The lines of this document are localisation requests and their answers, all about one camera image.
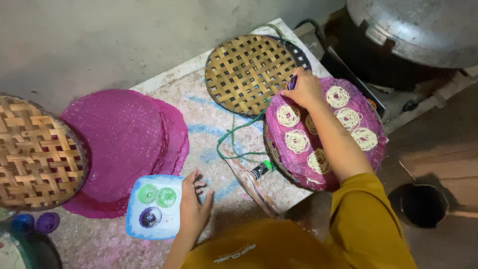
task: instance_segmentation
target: mustard yellow shirt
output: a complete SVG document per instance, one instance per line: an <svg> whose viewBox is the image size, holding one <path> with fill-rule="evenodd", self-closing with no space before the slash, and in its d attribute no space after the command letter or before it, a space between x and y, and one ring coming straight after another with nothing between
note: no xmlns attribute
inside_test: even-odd
<svg viewBox="0 0 478 269"><path fill-rule="evenodd" d="M342 183L332 196L322 244L290 220L231 228L188 253L180 268L416 268L383 186L373 174Z"/></svg>

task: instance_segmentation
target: hand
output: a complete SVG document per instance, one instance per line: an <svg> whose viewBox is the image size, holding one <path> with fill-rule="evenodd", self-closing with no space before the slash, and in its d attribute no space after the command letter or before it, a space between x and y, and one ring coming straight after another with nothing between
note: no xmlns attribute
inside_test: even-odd
<svg viewBox="0 0 478 269"><path fill-rule="evenodd" d="M204 227L207 224L207 220L211 213L212 194L213 190L210 189L206 195L206 200L201 205L197 200L196 194L201 193L201 188L206 185L203 181L194 183L196 177L201 173L197 168L187 176L182 183L182 198L179 205L180 225L179 234L185 235L196 240Z"/></svg>
<svg viewBox="0 0 478 269"><path fill-rule="evenodd" d="M282 95L289 97L307 110L322 103L322 86L317 76L312 75L310 70L304 71L303 67L299 67L295 74L297 74L295 89L283 90Z"/></svg>

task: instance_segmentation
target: black hose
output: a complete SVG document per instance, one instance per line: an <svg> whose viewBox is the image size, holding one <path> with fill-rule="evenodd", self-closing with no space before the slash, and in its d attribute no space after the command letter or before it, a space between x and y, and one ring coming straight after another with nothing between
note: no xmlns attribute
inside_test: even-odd
<svg viewBox="0 0 478 269"><path fill-rule="evenodd" d="M328 44L327 44L327 40L326 40L326 34L324 33L324 29L322 29L322 27L320 27L319 23L316 22L315 20L305 19L305 20L299 22L299 24L294 27L294 30L301 27L304 23L310 23L315 27L315 36L319 40L319 43L322 46L322 49L324 51L327 51Z"/></svg>

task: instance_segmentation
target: green bottle cap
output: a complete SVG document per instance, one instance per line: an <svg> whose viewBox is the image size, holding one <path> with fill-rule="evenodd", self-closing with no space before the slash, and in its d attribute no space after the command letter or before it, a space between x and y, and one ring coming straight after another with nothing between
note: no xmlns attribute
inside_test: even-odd
<svg viewBox="0 0 478 269"><path fill-rule="evenodd" d="M262 163L265 164L269 170L272 169L272 165L271 165L271 163L270 163L269 161L265 160L265 161L263 161Z"/></svg>

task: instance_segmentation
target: stack of pink mesh nets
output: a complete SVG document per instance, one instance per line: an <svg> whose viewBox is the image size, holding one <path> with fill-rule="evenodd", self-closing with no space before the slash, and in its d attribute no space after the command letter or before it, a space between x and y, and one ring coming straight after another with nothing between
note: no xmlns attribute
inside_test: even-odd
<svg viewBox="0 0 478 269"><path fill-rule="evenodd" d="M74 100L60 116L86 144L90 173L65 209L88 218L126 213L135 181L179 175L189 152L183 115L132 90L102 90Z"/></svg>

